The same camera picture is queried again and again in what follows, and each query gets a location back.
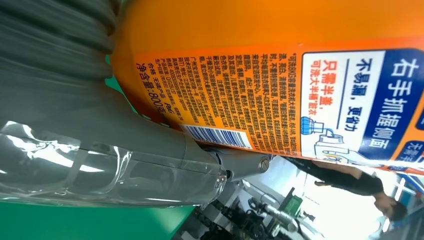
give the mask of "product label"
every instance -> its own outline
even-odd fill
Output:
[[[146,104],[194,139],[424,174],[422,39],[135,57]]]

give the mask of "black shirt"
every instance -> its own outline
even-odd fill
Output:
[[[365,172],[359,179],[354,176],[332,169],[315,165],[311,160],[286,157],[288,161],[307,174],[310,174],[332,187],[349,191],[361,196],[372,196],[382,192],[383,182],[378,177],[373,177]]]

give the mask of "orange bottle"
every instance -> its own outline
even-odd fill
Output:
[[[201,142],[421,174],[423,13],[422,0],[134,0],[111,63],[139,113]]]

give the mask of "plastic wrap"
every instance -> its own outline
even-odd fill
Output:
[[[71,206],[183,206],[213,201],[218,164],[157,156],[3,121],[0,201]]]

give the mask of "illustration of hand pouring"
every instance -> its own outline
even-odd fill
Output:
[[[300,119],[300,123],[300,131],[303,135],[321,133],[319,135],[319,141],[314,145],[315,157],[317,159],[344,164],[382,167],[381,164],[373,164],[373,161],[365,158],[356,151],[350,150],[343,142],[343,136],[334,134],[332,129],[324,128],[324,123],[316,122],[305,116]]]

